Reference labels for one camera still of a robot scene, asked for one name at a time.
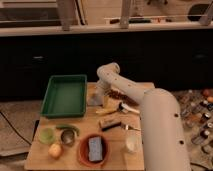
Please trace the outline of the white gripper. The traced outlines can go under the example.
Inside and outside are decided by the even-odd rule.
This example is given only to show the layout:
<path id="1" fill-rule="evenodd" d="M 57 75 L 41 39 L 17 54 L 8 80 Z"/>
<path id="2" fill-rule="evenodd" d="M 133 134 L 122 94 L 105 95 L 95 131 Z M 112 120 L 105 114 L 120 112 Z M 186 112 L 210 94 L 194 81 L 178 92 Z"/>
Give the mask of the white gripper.
<path id="1" fill-rule="evenodd" d="M 95 89 L 96 102 L 102 103 L 104 100 L 104 95 L 107 94 L 109 90 L 110 90 L 110 84 L 103 80 L 99 80 L 96 84 L 96 89 Z"/>

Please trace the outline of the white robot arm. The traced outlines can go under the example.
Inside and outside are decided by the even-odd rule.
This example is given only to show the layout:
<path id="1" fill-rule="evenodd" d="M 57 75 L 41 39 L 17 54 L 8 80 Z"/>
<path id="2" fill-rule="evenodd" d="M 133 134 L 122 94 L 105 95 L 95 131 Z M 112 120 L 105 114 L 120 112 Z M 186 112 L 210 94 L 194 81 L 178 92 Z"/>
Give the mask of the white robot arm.
<path id="1" fill-rule="evenodd" d="M 191 171 L 180 106 L 176 98 L 161 88 L 148 88 L 119 75 L 117 63 L 97 69 L 98 100 L 110 86 L 139 104 L 145 171 Z"/>

